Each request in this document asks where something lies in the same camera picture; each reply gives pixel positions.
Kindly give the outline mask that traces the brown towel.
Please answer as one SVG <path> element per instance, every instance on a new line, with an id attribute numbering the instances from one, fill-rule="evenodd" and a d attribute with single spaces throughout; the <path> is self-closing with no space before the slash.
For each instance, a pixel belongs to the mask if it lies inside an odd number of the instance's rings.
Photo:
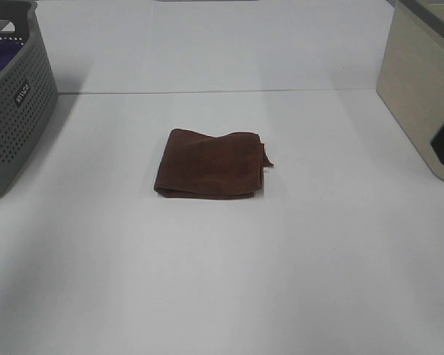
<path id="1" fill-rule="evenodd" d="M 154 190 L 166 198 L 239 200 L 263 187 L 263 170 L 273 167 L 259 135 L 233 132 L 212 137 L 173 129 Z"/>

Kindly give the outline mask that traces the grey perforated laundry basket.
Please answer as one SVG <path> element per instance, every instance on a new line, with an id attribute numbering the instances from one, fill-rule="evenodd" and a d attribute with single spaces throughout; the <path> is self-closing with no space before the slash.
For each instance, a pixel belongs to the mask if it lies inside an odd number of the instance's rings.
<path id="1" fill-rule="evenodd" d="M 46 128 L 58 98 L 36 16 L 36 1 L 0 1 L 1 41 L 23 47 L 0 72 L 0 197 L 16 179 Z"/>

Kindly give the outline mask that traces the beige storage bin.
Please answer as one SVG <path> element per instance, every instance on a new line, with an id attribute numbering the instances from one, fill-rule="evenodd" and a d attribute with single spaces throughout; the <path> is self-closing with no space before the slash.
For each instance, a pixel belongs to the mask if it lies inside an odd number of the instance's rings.
<path id="1" fill-rule="evenodd" d="M 376 87 L 425 164 L 444 180 L 431 140 L 444 124 L 444 1 L 397 1 Z"/>

